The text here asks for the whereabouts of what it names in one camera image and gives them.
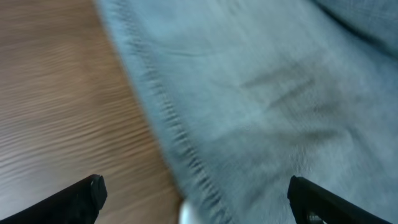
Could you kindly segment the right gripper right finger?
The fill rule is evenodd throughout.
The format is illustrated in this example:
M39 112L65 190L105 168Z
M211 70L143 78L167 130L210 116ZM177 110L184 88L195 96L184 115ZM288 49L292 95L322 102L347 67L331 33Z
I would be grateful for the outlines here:
M297 224L388 224L317 184L292 176L287 198Z

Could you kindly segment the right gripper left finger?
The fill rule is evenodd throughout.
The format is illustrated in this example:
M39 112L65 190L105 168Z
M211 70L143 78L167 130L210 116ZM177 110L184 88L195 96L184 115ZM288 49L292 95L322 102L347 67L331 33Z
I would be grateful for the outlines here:
M93 174L1 224L94 224L107 196L104 177Z

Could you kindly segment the light blue denim shorts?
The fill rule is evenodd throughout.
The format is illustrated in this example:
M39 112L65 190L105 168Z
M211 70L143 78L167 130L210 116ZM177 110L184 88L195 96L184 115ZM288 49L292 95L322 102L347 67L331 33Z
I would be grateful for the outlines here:
M202 223L293 223L293 175L397 222L396 1L97 7Z

